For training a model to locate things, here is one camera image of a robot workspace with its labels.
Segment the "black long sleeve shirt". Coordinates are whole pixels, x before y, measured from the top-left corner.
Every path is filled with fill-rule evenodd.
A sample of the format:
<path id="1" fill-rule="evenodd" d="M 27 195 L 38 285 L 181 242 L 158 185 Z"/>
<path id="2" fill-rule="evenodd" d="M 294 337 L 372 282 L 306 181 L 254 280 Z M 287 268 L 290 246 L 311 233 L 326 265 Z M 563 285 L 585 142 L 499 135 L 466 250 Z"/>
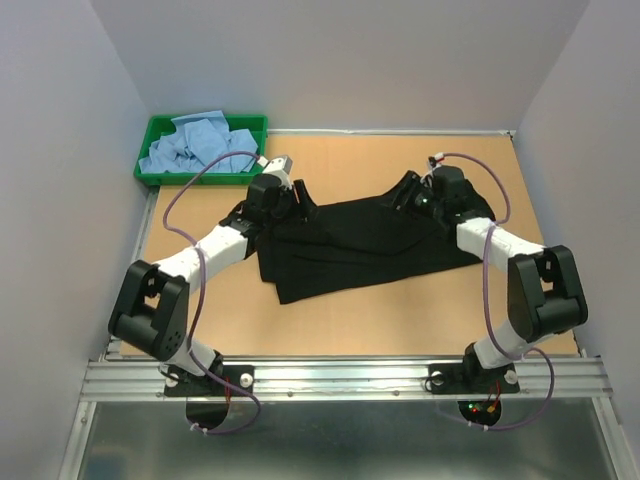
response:
<path id="1" fill-rule="evenodd" d="M 262 281 L 290 304 L 478 263 L 418 210 L 420 187 L 419 175 L 407 171 L 383 194 L 316 204 L 313 220 L 271 228 L 258 243 Z"/>

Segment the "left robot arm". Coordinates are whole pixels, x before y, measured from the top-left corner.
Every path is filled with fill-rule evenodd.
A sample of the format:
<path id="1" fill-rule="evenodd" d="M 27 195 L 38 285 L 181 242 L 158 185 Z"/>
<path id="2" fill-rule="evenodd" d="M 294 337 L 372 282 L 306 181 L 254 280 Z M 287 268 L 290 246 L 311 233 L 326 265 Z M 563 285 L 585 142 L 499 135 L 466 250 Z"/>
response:
<path id="1" fill-rule="evenodd" d="M 259 174 L 249 184 L 246 198 L 201 240 L 165 224 L 189 246 L 155 263 L 137 260 L 129 266 L 109 319 L 109 333 L 188 374 L 188 382 L 199 393 L 210 394 L 222 386 L 251 396 L 223 378 L 221 354 L 194 339 L 206 284 L 253 255 L 268 229 L 314 207 L 302 180 L 287 185 L 277 174 Z"/>

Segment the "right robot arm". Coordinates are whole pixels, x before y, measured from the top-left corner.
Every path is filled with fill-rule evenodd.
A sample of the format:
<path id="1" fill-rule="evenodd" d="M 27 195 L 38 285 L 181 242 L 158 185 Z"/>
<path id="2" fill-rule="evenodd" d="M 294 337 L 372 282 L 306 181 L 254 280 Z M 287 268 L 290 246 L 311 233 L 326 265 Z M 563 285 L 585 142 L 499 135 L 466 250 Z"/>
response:
<path id="1" fill-rule="evenodd" d="M 471 205 L 462 170 L 430 160 L 423 178 L 427 196 L 418 206 L 444 229 L 445 237 L 507 278 L 507 317 L 495 327 L 485 321 L 487 335 L 471 343 L 458 363 L 434 368 L 425 381 L 434 394 L 481 393 L 493 385 L 516 385 L 513 367 L 538 343 L 582 325 L 588 308 L 571 250 L 524 240 Z"/>

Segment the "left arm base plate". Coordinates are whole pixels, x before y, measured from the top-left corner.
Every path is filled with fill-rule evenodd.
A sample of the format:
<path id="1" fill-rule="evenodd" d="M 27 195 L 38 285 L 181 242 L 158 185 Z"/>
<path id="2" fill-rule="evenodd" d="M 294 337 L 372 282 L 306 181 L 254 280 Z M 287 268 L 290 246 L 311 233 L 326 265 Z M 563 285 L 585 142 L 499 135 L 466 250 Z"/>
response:
<path id="1" fill-rule="evenodd" d="M 160 370 L 164 379 L 164 396 L 168 398 L 223 397 L 227 390 L 208 376 L 195 376 L 175 365 L 163 366 Z M 243 374 L 254 376 L 255 368 L 250 365 L 224 365 L 220 377 L 238 387 Z"/>

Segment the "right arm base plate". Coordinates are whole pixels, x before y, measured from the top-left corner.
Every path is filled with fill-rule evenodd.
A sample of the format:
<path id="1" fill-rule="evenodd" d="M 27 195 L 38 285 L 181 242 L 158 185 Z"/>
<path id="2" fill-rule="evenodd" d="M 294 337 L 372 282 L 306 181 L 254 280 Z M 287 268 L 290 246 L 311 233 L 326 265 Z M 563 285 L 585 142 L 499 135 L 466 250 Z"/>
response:
<path id="1" fill-rule="evenodd" d="M 513 364 L 470 373 L 461 362 L 430 365 L 425 389 L 435 395 L 515 394 L 520 385 Z"/>

